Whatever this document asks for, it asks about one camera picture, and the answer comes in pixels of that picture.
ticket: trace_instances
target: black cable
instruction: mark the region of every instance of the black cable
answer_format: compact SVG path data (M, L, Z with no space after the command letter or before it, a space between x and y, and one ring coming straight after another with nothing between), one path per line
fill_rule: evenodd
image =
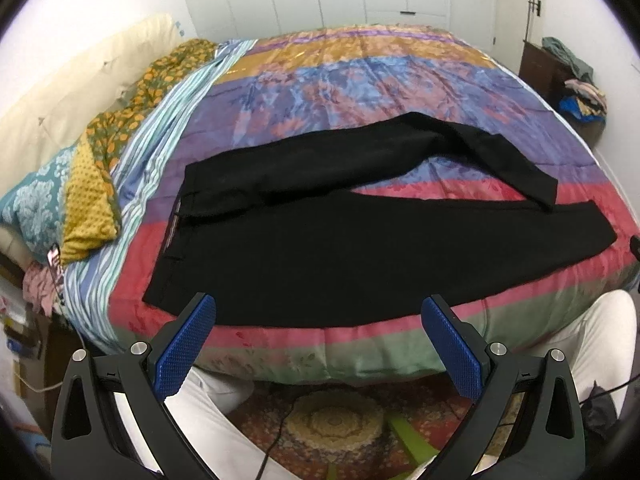
M273 451L273 448L276 447L276 444L280 441L280 438L282 437L282 430L284 428L284 421L287 420L287 417L289 415L291 415L291 412L293 411L293 407L295 406L296 401L299 398L300 398L300 396L297 396L295 399L293 399L293 402L291 403L289 411L280 419L280 427L278 428L278 433L276 434L276 438L273 440L273 442L267 448L267 451L264 452L264 459L262 459L262 464L260 465L260 469L258 470L258 475L255 477L255 480L260 480L262 478L262 474L264 473L264 468L267 467L267 462L269 460L269 455L271 454L271 451Z
M531 0L531 8L530 8L530 13L529 15L531 16L531 30L529 30L529 25L527 25L527 34L529 35L529 37L527 38L527 41L529 41L530 38L530 33L533 31L533 22L536 20L535 16L533 16L533 13L536 10L536 0Z
M458 421L462 422L463 417L458 416L458 414L456 413L456 410L454 410L454 409L453 409L453 406L451 406L451 405L449 404L449 401L448 401L448 400L443 400L442 402L444 402L444 404L446 404L446 405L447 405L447 407L449 408L449 411L450 411L451 413L453 413L453 416L455 416L455 417L456 417L456 419L457 419Z
M531 12L532 12L531 1L532 0L527 1L527 28L524 33L524 41L529 41L529 25L531 24Z
M591 397L587 397L586 399L584 399L580 405L583 405L585 402L588 402L589 400L593 400L593 399L597 399L598 397L603 397L605 395L609 395L612 394L613 392L616 392L618 390L621 390L622 388L624 388L625 386L629 386L632 382L637 381L638 379L640 379L640 374L631 377L626 383L624 384L620 384L620 386L616 386L615 388L612 388L610 390L607 390L606 392L600 392L599 394L595 394Z

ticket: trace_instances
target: green cloth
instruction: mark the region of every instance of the green cloth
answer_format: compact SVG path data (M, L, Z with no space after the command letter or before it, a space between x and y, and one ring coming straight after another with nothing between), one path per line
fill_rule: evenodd
M571 67L574 75L580 81L593 85L593 68L580 58L576 57L562 41L558 40L558 38L542 38L542 48L551 52L559 60L567 63L567 65Z

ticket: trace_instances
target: dresser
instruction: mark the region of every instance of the dresser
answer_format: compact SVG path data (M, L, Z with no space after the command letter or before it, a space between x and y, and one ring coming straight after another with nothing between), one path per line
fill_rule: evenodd
M574 79L571 67L542 47L525 41L520 65L520 79L531 86L554 110L559 112L563 97L572 95L564 82ZM600 140L606 124L602 121L582 123L571 114L560 112L590 148Z

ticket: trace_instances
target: wall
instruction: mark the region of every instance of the wall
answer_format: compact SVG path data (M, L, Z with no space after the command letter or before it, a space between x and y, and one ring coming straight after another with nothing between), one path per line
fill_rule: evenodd
M603 0L544 0L542 35L555 36L594 69L607 93L607 127L595 154L636 215L640 214L640 60Z
M196 35L184 0L29 0L0 41L0 115L65 61L158 12Z

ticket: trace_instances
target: patterned rug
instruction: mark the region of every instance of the patterned rug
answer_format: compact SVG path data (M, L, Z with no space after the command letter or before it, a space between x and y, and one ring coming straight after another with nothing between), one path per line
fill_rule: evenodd
M302 480L324 480L330 465L337 480L388 480L414 468L386 415L402 415L442 449L469 405L446 374L360 388L264 384L229 419L264 451L286 417L271 457Z

